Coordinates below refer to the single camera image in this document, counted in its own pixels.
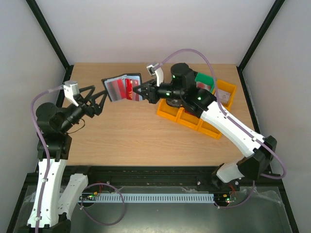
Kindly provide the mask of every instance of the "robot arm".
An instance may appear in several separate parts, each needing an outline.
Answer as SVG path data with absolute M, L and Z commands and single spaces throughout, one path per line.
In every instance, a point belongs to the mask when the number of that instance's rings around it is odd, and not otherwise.
M 215 186 L 220 187 L 222 183 L 228 183 L 241 177 L 258 179 L 259 175 L 268 167 L 272 155 L 256 139 L 266 144 L 273 151 L 276 148 L 276 140 L 271 136 L 265 138 L 261 134 L 254 132 L 221 105 L 226 113 L 224 115 L 216 97 L 209 91 L 196 87 L 195 77 L 197 72 L 190 69 L 187 64 L 178 63 L 173 65 L 171 68 L 172 81 L 170 83 L 160 83 L 160 85 L 157 85 L 159 78 L 155 72 L 152 73 L 152 67 L 148 66 L 147 68 L 156 78 L 135 87 L 134 92 L 142 95 L 149 103 L 153 104 L 160 99 L 181 100 L 181 105 L 186 111 L 217 128 L 241 151 L 243 155 L 241 159 L 222 164 L 217 168 L 213 177 Z M 249 137 L 229 120 L 228 116 L 253 135 L 253 138 Z
M 73 81 L 65 82 L 63 88 L 65 97 L 71 102 L 67 108 L 58 108 L 53 103 L 44 103 L 36 111 L 37 124 L 50 153 L 50 167 L 48 176 L 44 179 L 44 174 L 48 169 L 48 159 L 42 142 L 39 141 L 37 146 L 39 177 L 34 207 L 27 226 L 21 227 L 18 232 L 34 232 L 36 225 L 43 233 L 70 232 L 73 209 L 88 184 L 86 175 L 71 175 L 64 193 L 59 198 L 61 180 L 71 145 L 71 137 L 67 132 L 78 124 L 83 116 L 93 118 L 99 115 L 103 110 L 107 92 L 101 91 L 93 95 L 95 86 L 79 89 L 77 83 Z M 84 91 L 89 91 L 85 98 L 80 94 Z M 102 97 L 99 104 L 96 103 L 98 97 Z M 43 183 L 45 183 L 44 191 L 41 192 Z M 40 217 L 37 217 L 39 203 L 41 203 Z

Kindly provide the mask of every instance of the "orange container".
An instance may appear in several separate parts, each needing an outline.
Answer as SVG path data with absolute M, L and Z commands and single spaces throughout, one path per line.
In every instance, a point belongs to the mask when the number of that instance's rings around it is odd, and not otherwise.
M 214 126 L 211 124 L 208 124 L 207 122 L 203 121 L 202 119 L 199 120 L 198 130 L 201 133 L 204 133 L 208 136 L 211 136 L 216 139 L 220 139 L 222 136 L 222 133 L 217 130 Z
M 234 99 L 234 96 L 235 96 L 235 93 L 237 92 L 237 86 L 236 85 L 233 85 L 231 83 L 227 83 L 223 80 L 220 80 L 218 79 L 217 80 L 217 87 L 218 89 L 220 90 L 223 90 L 225 92 L 228 92 L 230 93 L 230 97 L 229 97 L 229 100 L 227 103 L 223 103 L 223 106 L 228 110 L 230 111 L 231 109 L 231 105 L 233 103 L 233 99 Z
M 182 111 L 181 111 L 180 116 L 177 118 L 177 123 L 188 126 L 194 130 L 197 130 L 199 127 L 200 119 L 194 115 L 187 113 L 184 108 L 180 108 L 180 109 Z
M 165 117 L 169 120 L 176 122 L 181 112 L 182 112 L 181 109 L 168 106 L 166 103 L 166 100 L 161 99 L 159 107 L 157 108 L 156 114 L 158 114 L 161 117 Z
M 228 111 L 230 111 L 235 93 L 237 91 L 237 86 L 227 83 L 223 80 L 217 80 L 217 86 L 218 86 L 218 89 L 230 93 L 228 102 L 223 103 L 223 106 Z M 188 126 L 189 128 L 193 130 L 197 130 L 213 138 L 216 138 L 216 139 L 221 138 L 222 133 L 219 130 L 217 130 L 214 126 L 197 118 L 196 116 L 193 116 L 187 113 L 184 108 L 174 108 L 174 107 L 168 106 L 166 103 L 166 100 L 164 99 L 160 101 L 160 104 L 159 104 L 159 107 L 156 113 L 159 116 L 165 117 L 179 124 Z

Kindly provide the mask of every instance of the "white backdrop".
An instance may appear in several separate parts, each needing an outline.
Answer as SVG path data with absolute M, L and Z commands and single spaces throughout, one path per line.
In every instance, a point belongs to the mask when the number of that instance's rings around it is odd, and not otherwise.
M 0 232 L 6 232 L 26 174 L 37 164 L 30 103 L 60 85 L 65 69 L 26 1 L 2 1 L 0 22 Z M 42 97 L 36 107 L 56 96 Z
M 161 61 L 197 49 L 239 64 L 274 0 L 37 0 L 70 64 Z M 172 61 L 203 63 L 194 54 Z
M 301 233 L 310 232 L 311 30 L 309 0 L 285 1 L 259 44 L 244 76 L 259 126 L 273 135 L 288 168 L 283 179 Z M 274 161 L 274 171 L 281 172 Z

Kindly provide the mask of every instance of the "wooden table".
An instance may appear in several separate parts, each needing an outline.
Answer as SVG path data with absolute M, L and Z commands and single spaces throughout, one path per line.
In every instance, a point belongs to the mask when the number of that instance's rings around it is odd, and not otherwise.
M 124 73 L 141 73 L 143 82 L 151 79 L 147 64 L 76 63 L 71 80 L 79 87 L 95 85 L 104 89 L 101 79 Z M 169 82 L 170 67 L 162 67 Z M 198 72 L 210 75 L 207 65 L 192 64 Z M 237 85 L 231 113 L 253 128 L 235 65 L 213 65 L 218 79 Z M 86 126 L 71 134 L 68 165 L 94 166 L 218 166 L 241 158 L 242 154 L 226 137 L 217 140 L 156 114 L 158 105 L 147 100 L 110 102 L 107 98 L 100 116 L 85 116 Z

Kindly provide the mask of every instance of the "green object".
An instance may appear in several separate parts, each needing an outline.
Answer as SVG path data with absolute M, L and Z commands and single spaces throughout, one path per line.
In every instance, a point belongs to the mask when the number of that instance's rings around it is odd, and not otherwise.
M 198 73 L 195 77 L 195 81 L 201 82 L 201 83 L 204 83 L 204 84 L 210 86 L 211 87 L 210 93 L 213 92 L 213 90 L 214 90 L 214 79 L 213 79 L 213 77 L 206 75 L 206 74 Z

